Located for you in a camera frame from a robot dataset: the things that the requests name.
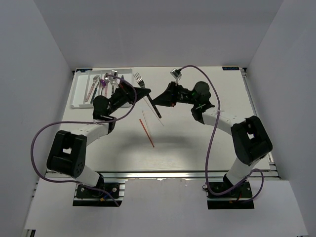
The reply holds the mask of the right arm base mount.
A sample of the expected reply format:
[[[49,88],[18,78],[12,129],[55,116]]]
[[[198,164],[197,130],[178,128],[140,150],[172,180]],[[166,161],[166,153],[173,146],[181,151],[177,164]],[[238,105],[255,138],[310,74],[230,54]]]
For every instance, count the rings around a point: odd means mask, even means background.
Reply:
[[[209,210],[237,210],[237,209],[254,209],[254,202],[247,200],[252,198],[252,190],[249,182],[222,196],[215,196],[209,192],[207,185],[204,184],[202,189],[207,193],[207,208]]]

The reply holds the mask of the black handled fork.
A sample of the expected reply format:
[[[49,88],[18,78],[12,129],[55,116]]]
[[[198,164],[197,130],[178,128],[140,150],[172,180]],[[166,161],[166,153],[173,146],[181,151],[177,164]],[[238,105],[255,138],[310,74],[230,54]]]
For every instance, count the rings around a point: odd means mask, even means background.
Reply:
[[[90,104],[93,103],[93,100],[94,100],[94,98],[95,98],[95,96],[96,96],[96,94],[97,94],[97,91],[98,91],[98,87],[99,87],[99,86],[96,86],[95,89],[94,89],[94,91],[93,91],[93,94],[92,94],[91,100],[90,100]]]
[[[143,81],[143,79],[142,79],[142,77],[140,76],[139,73],[135,73],[133,76],[134,76],[136,82],[138,83],[138,85],[139,85],[141,88],[146,88],[146,87],[145,87],[145,83],[144,83],[144,81]],[[149,94],[147,95],[147,98],[148,98],[148,100],[149,100],[151,106],[153,107],[153,109],[154,109],[154,111],[155,111],[157,117],[158,117],[159,119],[161,119],[162,116],[161,116],[161,114],[160,114],[158,108],[156,107],[156,105],[153,104],[153,100],[152,100],[152,98],[151,98],[151,96],[150,96]]]

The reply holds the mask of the dark handled silver spoon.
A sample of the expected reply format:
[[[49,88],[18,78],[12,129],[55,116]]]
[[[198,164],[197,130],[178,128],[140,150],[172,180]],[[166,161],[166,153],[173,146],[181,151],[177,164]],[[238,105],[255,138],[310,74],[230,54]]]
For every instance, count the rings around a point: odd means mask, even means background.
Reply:
[[[111,84],[111,86],[112,86],[111,94],[113,95],[114,92],[115,92],[115,89],[116,89],[117,80],[116,80],[116,78],[114,78],[114,77],[110,77],[110,78],[109,78],[109,81],[110,81],[110,84]]]

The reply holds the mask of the iridescent rainbow spoon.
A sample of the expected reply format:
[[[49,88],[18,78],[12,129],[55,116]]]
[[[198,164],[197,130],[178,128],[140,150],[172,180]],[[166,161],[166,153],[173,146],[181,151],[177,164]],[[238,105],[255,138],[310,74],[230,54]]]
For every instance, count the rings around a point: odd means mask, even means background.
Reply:
[[[101,86],[100,95],[103,95],[103,90],[106,87],[106,82],[104,79],[100,79],[100,86]]]

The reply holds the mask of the pink handled spoon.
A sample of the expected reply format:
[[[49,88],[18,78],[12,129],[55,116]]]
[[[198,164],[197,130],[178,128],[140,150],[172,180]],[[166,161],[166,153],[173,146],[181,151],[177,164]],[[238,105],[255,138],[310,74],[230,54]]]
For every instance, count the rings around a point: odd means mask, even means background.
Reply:
[[[109,86],[109,84],[110,84],[110,80],[109,80],[109,77],[108,77],[108,74],[107,74],[107,73],[104,75],[104,82],[105,82],[105,86],[104,86],[104,96],[107,97],[108,86]]]

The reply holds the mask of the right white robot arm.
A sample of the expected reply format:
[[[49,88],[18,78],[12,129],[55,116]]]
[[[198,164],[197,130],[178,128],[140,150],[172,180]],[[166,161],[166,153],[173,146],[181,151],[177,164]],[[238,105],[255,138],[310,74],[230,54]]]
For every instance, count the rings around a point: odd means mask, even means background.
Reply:
[[[206,82],[199,81],[192,90],[172,81],[167,89],[153,100],[156,106],[174,107],[177,103],[191,104],[193,118],[205,125],[231,135],[237,156],[231,169],[224,175],[223,188],[208,190],[214,196],[236,196],[241,184],[254,171],[254,166],[272,149],[271,140],[257,116],[238,118],[216,109],[210,102],[210,88]]]

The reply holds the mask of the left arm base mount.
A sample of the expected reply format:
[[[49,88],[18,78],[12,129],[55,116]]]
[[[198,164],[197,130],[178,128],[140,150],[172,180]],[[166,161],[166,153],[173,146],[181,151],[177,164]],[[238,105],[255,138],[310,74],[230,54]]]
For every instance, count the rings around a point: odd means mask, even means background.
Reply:
[[[74,207],[119,207],[123,201],[124,183],[104,180],[97,187],[76,186]]]

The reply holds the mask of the pink handled fork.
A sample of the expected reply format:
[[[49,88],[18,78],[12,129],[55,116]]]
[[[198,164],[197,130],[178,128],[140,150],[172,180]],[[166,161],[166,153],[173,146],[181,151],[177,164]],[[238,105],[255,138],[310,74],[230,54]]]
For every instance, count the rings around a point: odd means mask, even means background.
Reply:
[[[95,86],[98,84],[99,80],[100,80],[100,76],[99,75],[94,76],[92,85],[90,87],[90,90],[89,90],[89,92],[88,92],[88,94],[87,94],[87,96],[85,98],[85,102],[87,102],[89,100],[89,98],[90,98]]]

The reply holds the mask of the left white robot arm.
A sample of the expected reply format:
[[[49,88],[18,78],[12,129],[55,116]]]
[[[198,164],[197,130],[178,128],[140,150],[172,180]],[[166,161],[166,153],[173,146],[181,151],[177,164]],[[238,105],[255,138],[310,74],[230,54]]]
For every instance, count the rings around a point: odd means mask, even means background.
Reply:
[[[73,131],[58,131],[46,167],[86,185],[87,191],[93,197],[101,196],[104,192],[102,175],[85,164],[86,148],[114,130],[118,119],[111,116],[112,113],[126,103],[136,104],[150,92],[148,88],[133,87],[121,81],[110,98],[96,96],[93,100],[93,122],[85,123],[83,127]]]

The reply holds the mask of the orange chopstick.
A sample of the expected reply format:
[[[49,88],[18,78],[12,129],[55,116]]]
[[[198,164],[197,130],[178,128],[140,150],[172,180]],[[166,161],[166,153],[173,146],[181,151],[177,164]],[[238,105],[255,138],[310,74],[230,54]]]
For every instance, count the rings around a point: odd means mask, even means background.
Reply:
[[[148,137],[148,139],[149,139],[149,141],[150,141],[152,147],[154,148],[154,147],[155,147],[155,146],[154,146],[154,143],[153,143],[153,141],[152,141],[152,139],[151,139],[151,136],[149,135],[149,132],[147,131],[147,129],[146,129],[146,127],[145,127],[143,121],[142,121],[141,119],[139,119],[139,121],[140,121],[140,123],[141,123],[141,125],[142,125],[142,127],[143,127],[143,129],[144,129],[144,131],[145,131],[145,133],[146,133],[146,135],[147,135],[147,137]]]

